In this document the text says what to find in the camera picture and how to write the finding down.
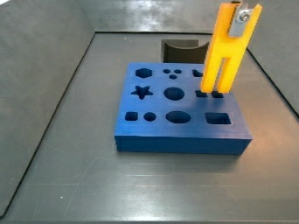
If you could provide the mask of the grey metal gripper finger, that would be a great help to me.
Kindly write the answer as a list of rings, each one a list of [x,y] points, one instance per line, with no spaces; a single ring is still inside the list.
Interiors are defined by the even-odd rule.
[[[228,35],[232,38],[239,38],[246,30],[246,25],[251,19],[254,6],[251,0],[236,0],[232,19],[228,27]]]

